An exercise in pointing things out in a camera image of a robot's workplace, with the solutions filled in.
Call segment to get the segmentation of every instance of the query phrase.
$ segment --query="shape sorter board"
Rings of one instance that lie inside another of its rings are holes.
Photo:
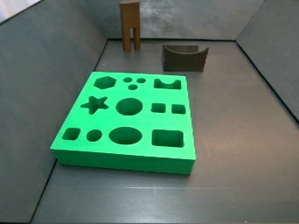
[[[51,149],[63,165],[189,174],[185,77],[93,72]]]

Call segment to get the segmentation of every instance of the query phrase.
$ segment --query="square hole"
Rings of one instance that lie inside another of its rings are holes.
[[[68,128],[68,129],[65,129],[61,139],[63,140],[76,140],[79,138],[79,135],[80,135],[80,129]]]
[[[163,103],[153,103],[152,104],[152,112],[155,113],[164,113],[165,111],[165,106]]]
[[[184,115],[185,114],[185,107],[180,104],[173,104],[172,105],[172,113],[179,114],[179,115]]]
[[[179,130],[155,129],[152,132],[152,145],[183,147],[183,132]]]

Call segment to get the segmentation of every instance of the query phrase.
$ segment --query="gray table surface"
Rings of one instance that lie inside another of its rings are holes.
[[[99,71],[165,74],[161,45],[209,47],[185,75],[197,160],[191,176],[56,164],[35,223],[298,222],[298,124],[235,42],[109,40]]]

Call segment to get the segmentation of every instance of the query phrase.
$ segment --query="hexagonal hole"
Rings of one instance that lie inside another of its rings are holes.
[[[100,89],[112,88],[116,85],[117,80],[109,76],[97,78],[93,86]]]

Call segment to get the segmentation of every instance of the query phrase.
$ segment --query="upright wooden block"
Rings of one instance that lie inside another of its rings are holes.
[[[140,49],[140,2],[139,0],[119,3],[123,47],[131,51],[129,29],[133,29],[135,49]]]

